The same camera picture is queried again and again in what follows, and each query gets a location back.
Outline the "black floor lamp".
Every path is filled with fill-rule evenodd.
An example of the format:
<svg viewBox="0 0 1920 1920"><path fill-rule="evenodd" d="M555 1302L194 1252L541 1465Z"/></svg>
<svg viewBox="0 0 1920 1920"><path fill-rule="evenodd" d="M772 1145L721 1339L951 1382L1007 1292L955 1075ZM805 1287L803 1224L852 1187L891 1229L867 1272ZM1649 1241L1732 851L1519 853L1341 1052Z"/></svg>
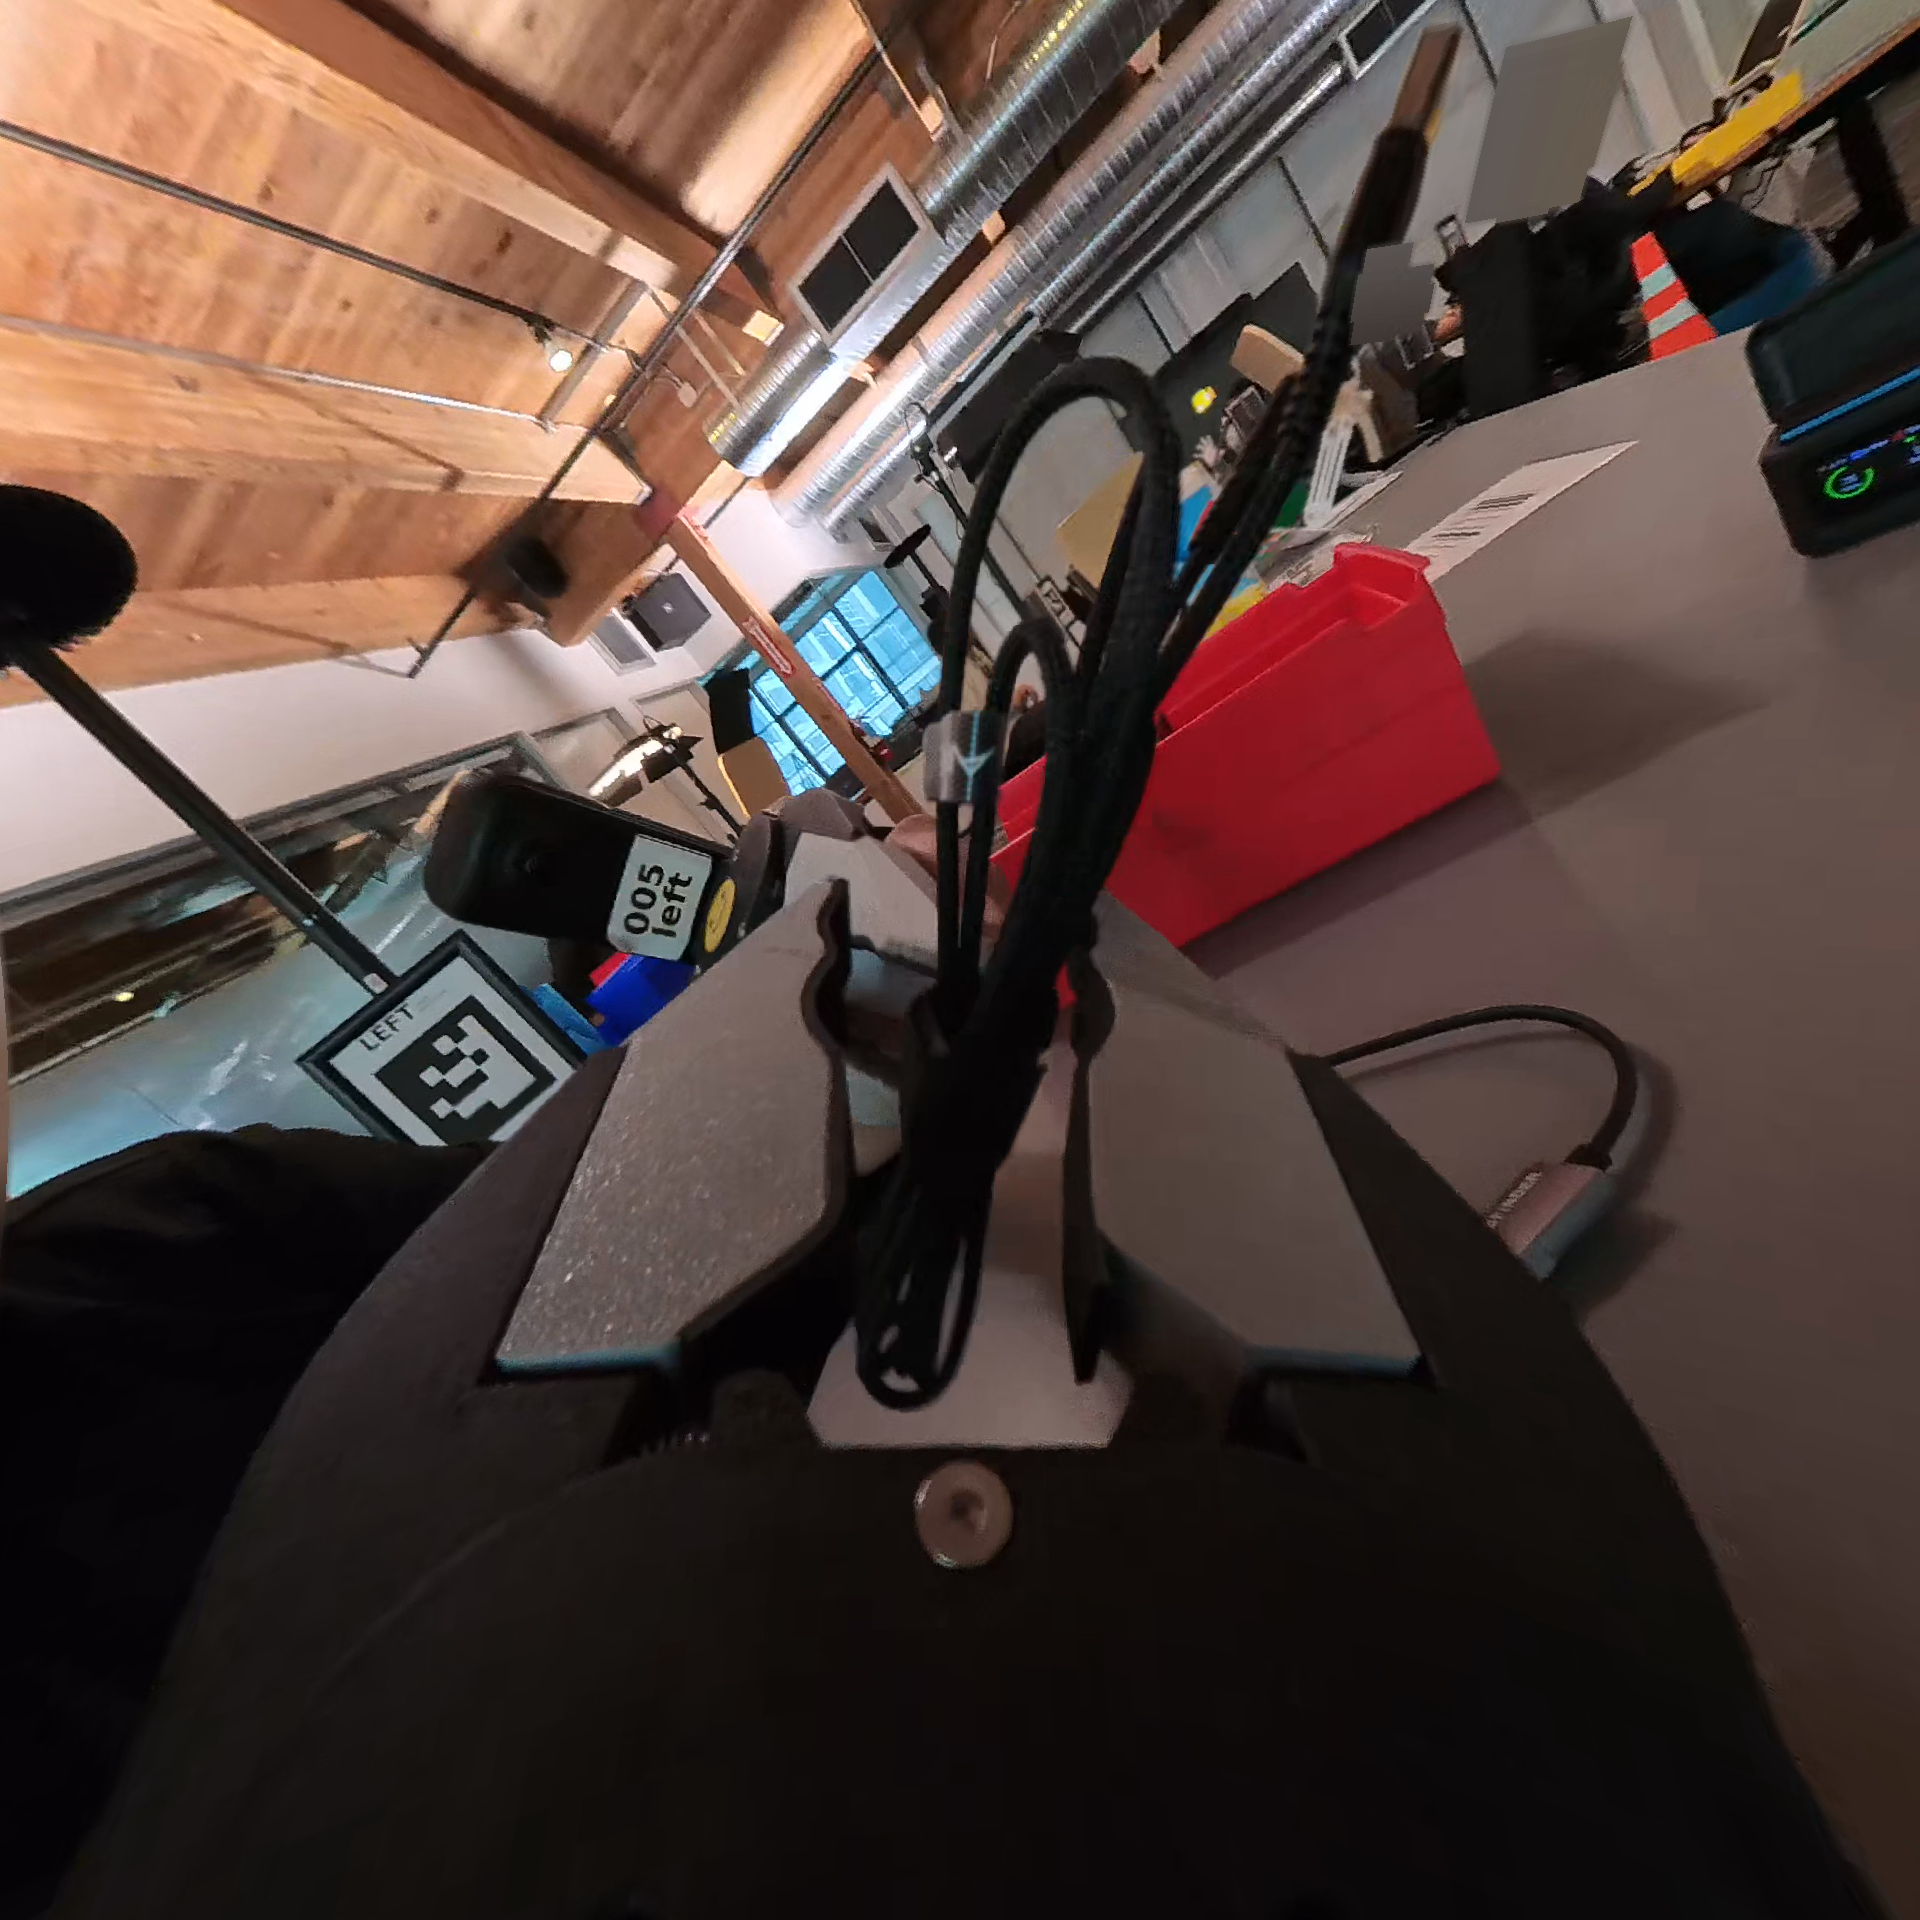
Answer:
<svg viewBox="0 0 1920 1920"><path fill-rule="evenodd" d="M134 550L108 516L74 496L2 486L5 669L35 684L358 987L389 989L395 975L377 953L63 657L105 632L134 588Z"/></svg>

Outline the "ceiling air vent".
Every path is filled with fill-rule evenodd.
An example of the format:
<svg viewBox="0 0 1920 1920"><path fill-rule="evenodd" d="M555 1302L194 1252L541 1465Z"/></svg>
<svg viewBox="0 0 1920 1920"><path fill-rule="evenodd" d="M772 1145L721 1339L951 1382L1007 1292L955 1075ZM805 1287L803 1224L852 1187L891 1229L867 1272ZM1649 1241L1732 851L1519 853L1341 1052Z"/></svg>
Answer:
<svg viewBox="0 0 1920 1920"><path fill-rule="evenodd" d="M908 267L933 257L941 235L911 185L887 161L788 281L794 304L825 344L842 340Z"/></svg>
<svg viewBox="0 0 1920 1920"><path fill-rule="evenodd" d="M1346 13L1334 35L1334 48L1349 80L1369 73L1385 49L1431 9L1433 1L1367 1Z"/></svg>

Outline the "orange traffic cone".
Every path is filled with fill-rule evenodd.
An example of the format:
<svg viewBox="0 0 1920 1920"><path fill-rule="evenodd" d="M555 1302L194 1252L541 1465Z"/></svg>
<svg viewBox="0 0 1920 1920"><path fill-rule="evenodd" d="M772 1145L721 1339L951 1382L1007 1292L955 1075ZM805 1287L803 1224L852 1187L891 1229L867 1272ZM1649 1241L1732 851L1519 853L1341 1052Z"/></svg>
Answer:
<svg viewBox="0 0 1920 1920"><path fill-rule="evenodd" d="M1639 233L1627 255L1639 281L1649 360L1657 364L1717 340L1717 326L1697 308L1690 288L1653 231Z"/></svg>

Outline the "black and white tag board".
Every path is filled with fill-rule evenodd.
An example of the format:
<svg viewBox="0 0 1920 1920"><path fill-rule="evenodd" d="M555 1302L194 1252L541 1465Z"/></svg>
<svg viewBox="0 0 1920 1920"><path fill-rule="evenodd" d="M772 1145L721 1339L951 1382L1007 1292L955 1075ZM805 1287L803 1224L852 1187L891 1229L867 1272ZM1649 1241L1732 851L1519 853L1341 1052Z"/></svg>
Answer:
<svg viewBox="0 0 1920 1920"><path fill-rule="evenodd" d="M463 929L300 1056L370 1136L402 1145L510 1137L586 1063Z"/></svg>

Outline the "red plastic bin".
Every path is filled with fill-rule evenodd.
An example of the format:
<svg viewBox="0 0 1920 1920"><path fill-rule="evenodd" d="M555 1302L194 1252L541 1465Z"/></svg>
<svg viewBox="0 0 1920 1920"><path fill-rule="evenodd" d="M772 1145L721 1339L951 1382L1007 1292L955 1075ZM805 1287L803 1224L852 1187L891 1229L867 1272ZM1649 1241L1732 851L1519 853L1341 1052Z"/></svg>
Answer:
<svg viewBox="0 0 1920 1920"><path fill-rule="evenodd" d="M1429 560L1339 544L1199 643L1107 891L1186 949L1500 775Z"/></svg>

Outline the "grey USB hub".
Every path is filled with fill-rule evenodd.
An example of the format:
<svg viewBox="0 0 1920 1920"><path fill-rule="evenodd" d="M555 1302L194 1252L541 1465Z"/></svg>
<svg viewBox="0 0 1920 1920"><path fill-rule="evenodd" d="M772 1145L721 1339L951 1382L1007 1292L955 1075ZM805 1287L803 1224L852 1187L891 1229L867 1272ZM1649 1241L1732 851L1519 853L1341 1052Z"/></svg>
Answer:
<svg viewBox="0 0 1920 1920"><path fill-rule="evenodd" d="M1537 1160L1484 1212L1482 1221L1537 1279L1558 1263L1615 1201L1615 1174L1590 1159Z"/></svg>

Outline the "black studio light stand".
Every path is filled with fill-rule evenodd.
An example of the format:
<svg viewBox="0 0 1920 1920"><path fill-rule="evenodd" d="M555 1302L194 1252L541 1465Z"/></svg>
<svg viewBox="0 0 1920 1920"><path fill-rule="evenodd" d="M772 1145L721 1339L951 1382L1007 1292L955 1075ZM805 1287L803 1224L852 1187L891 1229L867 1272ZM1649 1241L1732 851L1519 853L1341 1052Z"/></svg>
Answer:
<svg viewBox="0 0 1920 1920"><path fill-rule="evenodd" d="M723 803L717 790L701 776L698 765L698 748L701 741L671 723L647 717L636 739L623 744L613 760L588 782L588 796L606 807L626 807L642 790L653 784L665 784L671 776L683 776L698 800L724 827L729 838L739 838L742 823L734 809Z"/></svg>

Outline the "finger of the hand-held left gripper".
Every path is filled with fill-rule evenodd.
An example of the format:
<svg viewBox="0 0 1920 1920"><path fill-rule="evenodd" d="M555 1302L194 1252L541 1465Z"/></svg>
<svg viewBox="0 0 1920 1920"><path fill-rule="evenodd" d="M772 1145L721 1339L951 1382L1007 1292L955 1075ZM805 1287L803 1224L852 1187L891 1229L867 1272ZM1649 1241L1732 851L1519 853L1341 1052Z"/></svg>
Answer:
<svg viewBox="0 0 1920 1920"><path fill-rule="evenodd" d="M790 853L794 893L829 879L845 884L849 936L854 949L898 964L939 959L935 879L910 856L897 855L890 840L803 831L794 838Z"/></svg>

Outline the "dark battery charging case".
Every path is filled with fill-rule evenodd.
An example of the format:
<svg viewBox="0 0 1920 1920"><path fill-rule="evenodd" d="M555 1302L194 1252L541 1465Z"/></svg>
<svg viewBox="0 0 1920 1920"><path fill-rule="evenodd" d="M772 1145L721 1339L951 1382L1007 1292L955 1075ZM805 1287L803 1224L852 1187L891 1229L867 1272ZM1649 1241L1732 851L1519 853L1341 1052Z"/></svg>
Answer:
<svg viewBox="0 0 1920 1920"><path fill-rule="evenodd" d="M1745 342L1787 542L1825 560L1918 519L1918 231L1866 253Z"/></svg>

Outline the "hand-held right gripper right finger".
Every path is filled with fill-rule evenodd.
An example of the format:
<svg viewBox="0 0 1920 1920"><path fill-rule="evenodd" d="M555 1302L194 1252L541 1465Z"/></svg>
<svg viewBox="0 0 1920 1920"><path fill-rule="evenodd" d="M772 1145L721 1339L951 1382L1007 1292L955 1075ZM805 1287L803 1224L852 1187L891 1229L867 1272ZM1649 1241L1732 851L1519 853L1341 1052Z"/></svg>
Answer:
<svg viewBox="0 0 1920 1920"><path fill-rule="evenodd" d="M1411 1375L1419 1344L1281 1037L1108 895L1067 977L1074 1374Z"/></svg>

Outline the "white paper sheet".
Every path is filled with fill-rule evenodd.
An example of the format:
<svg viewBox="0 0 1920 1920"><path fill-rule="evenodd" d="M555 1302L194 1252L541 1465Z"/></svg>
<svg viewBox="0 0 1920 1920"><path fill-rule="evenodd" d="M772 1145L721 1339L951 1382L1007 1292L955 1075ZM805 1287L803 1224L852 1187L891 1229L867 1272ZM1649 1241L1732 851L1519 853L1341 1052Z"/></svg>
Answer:
<svg viewBox="0 0 1920 1920"><path fill-rule="evenodd" d="M1425 566L1426 582L1435 584L1634 446L1627 439L1524 464L1451 509L1433 527L1411 540L1402 553L1418 560Z"/></svg>

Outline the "small yellow bin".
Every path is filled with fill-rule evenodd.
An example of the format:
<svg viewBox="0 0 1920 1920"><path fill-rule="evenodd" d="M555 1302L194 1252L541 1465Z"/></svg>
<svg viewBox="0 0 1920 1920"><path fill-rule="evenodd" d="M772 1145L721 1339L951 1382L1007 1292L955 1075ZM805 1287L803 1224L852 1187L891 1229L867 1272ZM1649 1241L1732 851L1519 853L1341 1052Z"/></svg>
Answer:
<svg viewBox="0 0 1920 1920"><path fill-rule="evenodd" d="M1781 127L1793 123L1806 101L1797 73L1783 71L1762 89L1745 94L1710 131L1685 142L1667 165L1678 198L1706 190L1751 161Z"/></svg>

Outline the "blue plastic bin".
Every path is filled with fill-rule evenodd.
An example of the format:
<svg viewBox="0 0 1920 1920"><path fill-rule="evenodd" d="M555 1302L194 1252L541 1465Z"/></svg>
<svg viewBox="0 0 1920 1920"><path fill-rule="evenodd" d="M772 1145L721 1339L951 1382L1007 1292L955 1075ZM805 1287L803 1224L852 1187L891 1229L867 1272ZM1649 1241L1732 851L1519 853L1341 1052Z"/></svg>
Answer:
<svg viewBox="0 0 1920 1920"><path fill-rule="evenodd" d="M541 1014L583 1056L615 1049L650 1024L671 998L682 997L698 968L644 953L613 953L589 973L586 1008L573 1006L557 987L532 987Z"/></svg>

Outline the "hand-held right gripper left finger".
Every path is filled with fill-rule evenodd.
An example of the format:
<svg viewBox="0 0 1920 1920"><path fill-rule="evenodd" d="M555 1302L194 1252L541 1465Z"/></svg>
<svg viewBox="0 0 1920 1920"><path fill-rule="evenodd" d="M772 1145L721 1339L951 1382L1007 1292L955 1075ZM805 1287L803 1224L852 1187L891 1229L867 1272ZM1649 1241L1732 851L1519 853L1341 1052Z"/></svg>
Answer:
<svg viewBox="0 0 1920 1920"><path fill-rule="evenodd" d="M852 1172L849 940L849 884L811 883L629 1039L499 1372L671 1360L825 1241Z"/></svg>

